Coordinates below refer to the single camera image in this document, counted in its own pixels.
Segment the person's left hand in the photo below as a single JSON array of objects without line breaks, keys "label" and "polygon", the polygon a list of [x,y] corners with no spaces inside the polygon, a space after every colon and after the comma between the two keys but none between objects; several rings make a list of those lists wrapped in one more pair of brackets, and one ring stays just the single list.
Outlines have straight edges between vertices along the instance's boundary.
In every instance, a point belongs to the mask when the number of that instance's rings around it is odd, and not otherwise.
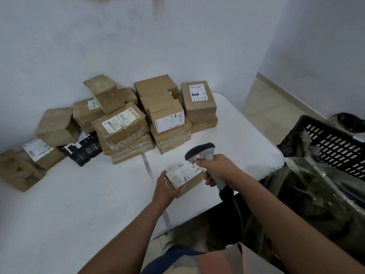
[{"label": "person's left hand", "polygon": [[166,170],[164,170],[157,179],[156,188],[153,194],[152,204],[158,208],[159,211],[164,211],[174,199],[167,198],[167,188],[170,187],[166,184]]}]

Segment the person's right hand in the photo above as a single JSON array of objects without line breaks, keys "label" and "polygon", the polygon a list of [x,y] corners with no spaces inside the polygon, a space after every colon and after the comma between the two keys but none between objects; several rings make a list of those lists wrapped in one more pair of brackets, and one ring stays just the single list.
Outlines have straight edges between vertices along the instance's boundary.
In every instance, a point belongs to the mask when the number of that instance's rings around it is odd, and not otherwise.
[{"label": "person's right hand", "polygon": [[198,166],[206,170],[204,173],[204,180],[206,185],[210,187],[216,186],[215,182],[210,176],[210,174],[213,174],[223,180],[234,191],[239,191],[240,174],[242,171],[231,160],[229,166],[209,166],[208,160],[201,160],[197,161],[196,163]]}]

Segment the grey handheld barcode scanner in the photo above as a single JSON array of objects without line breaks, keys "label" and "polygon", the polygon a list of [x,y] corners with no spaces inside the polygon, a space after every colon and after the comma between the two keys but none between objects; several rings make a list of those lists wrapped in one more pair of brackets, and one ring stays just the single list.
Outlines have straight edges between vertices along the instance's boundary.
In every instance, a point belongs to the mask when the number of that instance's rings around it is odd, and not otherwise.
[{"label": "grey handheld barcode scanner", "polygon": [[[213,143],[205,143],[202,145],[198,145],[193,147],[185,154],[185,160],[193,163],[199,160],[208,160],[212,161],[214,159],[214,152],[215,152],[215,145]],[[219,191],[224,190],[227,184],[221,180],[220,178],[216,177],[213,174],[210,174],[212,180],[215,182]]]}]

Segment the small labelled cardboard box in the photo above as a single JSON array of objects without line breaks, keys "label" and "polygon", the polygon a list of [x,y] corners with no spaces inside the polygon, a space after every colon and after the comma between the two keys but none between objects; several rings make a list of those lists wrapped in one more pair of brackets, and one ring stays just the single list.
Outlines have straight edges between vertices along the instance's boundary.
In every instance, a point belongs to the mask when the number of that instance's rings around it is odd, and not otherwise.
[{"label": "small labelled cardboard box", "polygon": [[205,169],[194,162],[182,162],[165,174],[166,184],[171,190],[179,190],[176,198],[193,189],[203,181]]}]

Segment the person's left forearm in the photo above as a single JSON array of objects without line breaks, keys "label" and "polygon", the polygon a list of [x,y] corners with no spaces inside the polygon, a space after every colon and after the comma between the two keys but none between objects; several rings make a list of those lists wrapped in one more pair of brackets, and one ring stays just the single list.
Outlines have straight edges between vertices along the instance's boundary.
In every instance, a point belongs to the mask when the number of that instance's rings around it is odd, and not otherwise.
[{"label": "person's left forearm", "polygon": [[153,230],[169,204],[153,200],[77,274],[139,274]]}]

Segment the person's right forearm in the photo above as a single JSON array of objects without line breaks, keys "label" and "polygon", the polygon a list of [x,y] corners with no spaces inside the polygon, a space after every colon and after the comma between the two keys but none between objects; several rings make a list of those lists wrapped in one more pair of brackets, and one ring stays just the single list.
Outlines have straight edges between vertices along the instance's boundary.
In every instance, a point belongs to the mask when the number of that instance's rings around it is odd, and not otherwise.
[{"label": "person's right forearm", "polygon": [[365,267],[240,169],[230,185],[244,198],[290,274],[365,274]]}]

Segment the pile of brown cardboard boxes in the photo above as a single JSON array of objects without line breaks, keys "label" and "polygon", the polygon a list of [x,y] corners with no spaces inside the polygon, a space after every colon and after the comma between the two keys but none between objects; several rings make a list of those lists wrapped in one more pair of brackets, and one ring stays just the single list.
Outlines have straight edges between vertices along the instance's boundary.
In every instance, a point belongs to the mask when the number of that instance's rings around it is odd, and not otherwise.
[{"label": "pile of brown cardboard boxes", "polygon": [[36,138],[22,151],[0,153],[0,179],[21,192],[65,159],[58,147],[96,131],[113,164],[153,150],[161,154],[181,146],[193,133],[217,126],[217,104],[207,81],[183,82],[180,90],[166,74],[119,89],[104,74],[83,82],[93,98],[72,107],[47,110]]}]

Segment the pink shirt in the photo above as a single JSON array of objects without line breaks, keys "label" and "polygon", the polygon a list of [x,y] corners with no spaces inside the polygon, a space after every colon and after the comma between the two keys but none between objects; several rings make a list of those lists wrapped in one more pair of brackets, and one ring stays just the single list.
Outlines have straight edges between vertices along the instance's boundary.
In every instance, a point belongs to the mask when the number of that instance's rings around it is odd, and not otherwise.
[{"label": "pink shirt", "polygon": [[241,243],[194,258],[200,274],[284,274]]}]

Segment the black printed parcel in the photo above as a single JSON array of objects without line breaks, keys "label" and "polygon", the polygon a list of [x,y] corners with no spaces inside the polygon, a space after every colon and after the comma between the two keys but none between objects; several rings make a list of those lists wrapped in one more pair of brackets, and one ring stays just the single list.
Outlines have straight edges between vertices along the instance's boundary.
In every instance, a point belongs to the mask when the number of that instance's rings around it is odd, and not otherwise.
[{"label": "black printed parcel", "polygon": [[75,143],[58,147],[65,156],[73,160],[78,166],[84,166],[90,160],[103,152],[96,131],[86,134],[82,132]]}]

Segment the clear crumpled plastic bag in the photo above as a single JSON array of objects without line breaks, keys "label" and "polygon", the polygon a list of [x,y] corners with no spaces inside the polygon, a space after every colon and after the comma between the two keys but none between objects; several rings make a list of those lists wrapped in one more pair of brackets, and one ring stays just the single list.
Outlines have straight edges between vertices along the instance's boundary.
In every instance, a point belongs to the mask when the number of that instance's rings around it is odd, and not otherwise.
[{"label": "clear crumpled plastic bag", "polygon": [[324,236],[365,264],[365,181],[320,159],[300,129],[279,145],[285,165],[264,186]]}]

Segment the black plastic crate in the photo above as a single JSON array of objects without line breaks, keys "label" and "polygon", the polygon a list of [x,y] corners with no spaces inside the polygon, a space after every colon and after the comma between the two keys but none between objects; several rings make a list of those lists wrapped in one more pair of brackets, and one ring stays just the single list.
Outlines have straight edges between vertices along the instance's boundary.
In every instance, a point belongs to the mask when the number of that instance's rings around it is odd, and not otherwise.
[{"label": "black plastic crate", "polygon": [[300,116],[294,128],[277,145],[284,157],[299,157],[300,135],[308,134],[308,148],[316,153],[314,160],[347,173],[359,182],[359,186],[338,185],[338,188],[365,209],[365,141],[349,135],[308,115]]}]

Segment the black round container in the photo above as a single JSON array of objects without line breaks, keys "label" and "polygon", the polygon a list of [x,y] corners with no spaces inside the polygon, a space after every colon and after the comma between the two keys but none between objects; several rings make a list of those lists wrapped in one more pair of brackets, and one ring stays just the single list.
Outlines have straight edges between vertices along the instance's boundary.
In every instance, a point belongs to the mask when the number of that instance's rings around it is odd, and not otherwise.
[{"label": "black round container", "polygon": [[349,113],[333,115],[328,124],[349,134],[365,133],[365,120]]}]

